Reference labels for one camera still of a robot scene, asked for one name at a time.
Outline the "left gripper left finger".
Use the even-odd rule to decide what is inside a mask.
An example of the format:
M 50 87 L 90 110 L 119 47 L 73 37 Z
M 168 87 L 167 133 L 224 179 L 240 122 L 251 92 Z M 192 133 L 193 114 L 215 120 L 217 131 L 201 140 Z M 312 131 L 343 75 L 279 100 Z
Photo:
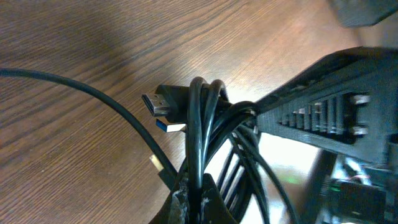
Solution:
M 149 223 L 237 224 L 226 208 L 210 174 L 203 176 L 203 188 L 200 196 L 193 196 L 189 185 L 188 174 L 182 174 L 161 209 Z

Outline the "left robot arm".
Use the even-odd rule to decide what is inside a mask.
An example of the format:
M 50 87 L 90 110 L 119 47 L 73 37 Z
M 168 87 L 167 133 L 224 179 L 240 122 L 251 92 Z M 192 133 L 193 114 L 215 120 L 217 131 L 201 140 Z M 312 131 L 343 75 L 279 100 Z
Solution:
M 397 222 L 397 50 L 355 47 L 321 58 L 259 101 L 228 101 L 224 84 L 160 85 L 144 103 L 166 132 L 187 135 L 188 157 L 154 223 L 238 223 L 256 197 L 264 223 L 264 171 L 293 223 Z M 259 152 L 262 133 L 319 147 L 297 213 Z

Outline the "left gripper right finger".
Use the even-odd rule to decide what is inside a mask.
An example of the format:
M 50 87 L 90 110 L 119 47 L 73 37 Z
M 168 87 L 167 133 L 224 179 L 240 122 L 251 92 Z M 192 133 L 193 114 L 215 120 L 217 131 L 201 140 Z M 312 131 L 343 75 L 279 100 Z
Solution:
M 385 164 L 397 147 L 397 50 L 337 51 L 257 104 L 263 133 Z

